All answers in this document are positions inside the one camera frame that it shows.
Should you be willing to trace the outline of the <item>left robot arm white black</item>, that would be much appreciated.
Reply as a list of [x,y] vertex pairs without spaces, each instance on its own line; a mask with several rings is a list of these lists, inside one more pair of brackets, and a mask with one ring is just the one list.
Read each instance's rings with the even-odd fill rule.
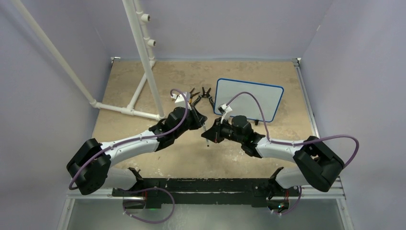
[[200,129],[206,121],[207,116],[195,107],[189,110],[176,107],[167,118],[138,135],[111,142],[88,139],[67,163],[67,171],[72,177],[69,189],[78,189],[82,195],[92,194],[103,187],[114,165],[165,149],[184,132]]

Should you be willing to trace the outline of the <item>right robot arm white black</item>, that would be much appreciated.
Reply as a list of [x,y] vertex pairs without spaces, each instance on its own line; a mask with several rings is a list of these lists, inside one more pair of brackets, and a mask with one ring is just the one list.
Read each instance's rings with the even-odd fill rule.
[[317,137],[291,142],[269,141],[265,135],[255,132],[243,115],[233,117],[231,122],[217,118],[202,137],[213,143],[225,139],[237,142],[251,157],[294,162],[295,167],[281,169],[269,181],[269,189],[275,195],[302,185],[327,192],[345,167],[343,160]]

